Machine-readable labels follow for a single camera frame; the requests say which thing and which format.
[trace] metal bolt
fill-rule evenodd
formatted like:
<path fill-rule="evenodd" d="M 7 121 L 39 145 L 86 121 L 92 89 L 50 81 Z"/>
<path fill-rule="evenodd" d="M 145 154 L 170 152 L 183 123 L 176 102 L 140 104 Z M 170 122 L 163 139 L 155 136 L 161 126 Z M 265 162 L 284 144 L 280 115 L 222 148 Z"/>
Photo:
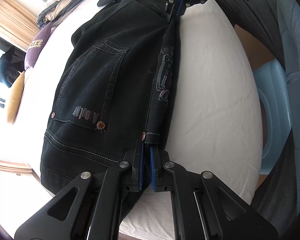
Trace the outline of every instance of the metal bolt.
<path fill-rule="evenodd" d="M 106 128 L 105 122 L 103 122 L 103 121 L 97 122 L 97 128 L 98 128 L 99 130 L 104 130 L 104 129 Z"/>
<path fill-rule="evenodd" d="M 212 178 L 212 173 L 210 171 L 205 171 L 202 176 L 205 178 L 205 179 L 211 179 Z"/>
<path fill-rule="evenodd" d="M 129 167 L 129 163 L 128 162 L 126 162 L 126 161 L 123 161 L 123 162 L 120 162 L 119 163 L 119 166 L 121 167 L 121 168 L 126 168 L 126 167 Z"/>
<path fill-rule="evenodd" d="M 173 162 L 166 162 L 166 163 L 164 164 L 164 166 L 165 166 L 166 168 L 173 168 L 173 167 L 174 167 L 174 163 L 173 163 Z"/>
<path fill-rule="evenodd" d="M 91 173 L 88 172 L 88 171 L 85 171 L 83 173 L 81 173 L 81 176 L 80 176 L 82 179 L 88 179 L 91 177 Z"/>

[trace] white mattress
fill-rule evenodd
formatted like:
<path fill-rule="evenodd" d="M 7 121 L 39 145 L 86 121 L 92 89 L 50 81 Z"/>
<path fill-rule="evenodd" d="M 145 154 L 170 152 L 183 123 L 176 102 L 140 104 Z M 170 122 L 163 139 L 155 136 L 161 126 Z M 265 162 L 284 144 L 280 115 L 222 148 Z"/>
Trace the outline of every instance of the white mattress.
<path fill-rule="evenodd" d="M 102 9 L 82 2 L 51 34 L 25 89 L 11 142 L 40 174 L 43 136 L 73 46 L 72 34 Z M 186 10 L 180 23 L 181 64 L 166 150 L 187 170 L 214 172 L 247 203 L 258 181 L 262 127 L 249 62 L 228 19 L 214 0 Z M 120 231 L 139 239 L 174 239 L 169 193 L 149 188 L 123 220 Z"/>

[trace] curtain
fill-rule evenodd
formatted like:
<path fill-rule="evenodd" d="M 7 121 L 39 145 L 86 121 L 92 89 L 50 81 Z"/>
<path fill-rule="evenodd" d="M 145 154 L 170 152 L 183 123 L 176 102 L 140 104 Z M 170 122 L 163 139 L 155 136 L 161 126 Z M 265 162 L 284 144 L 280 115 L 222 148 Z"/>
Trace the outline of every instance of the curtain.
<path fill-rule="evenodd" d="M 27 51 L 39 29 L 36 17 L 14 0 L 0 0 L 0 36 Z"/>
<path fill-rule="evenodd" d="M 32 173 L 32 169 L 28 163 L 13 162 L 0 158 L 0 171 L 8 171 L 14 173 Z"/>

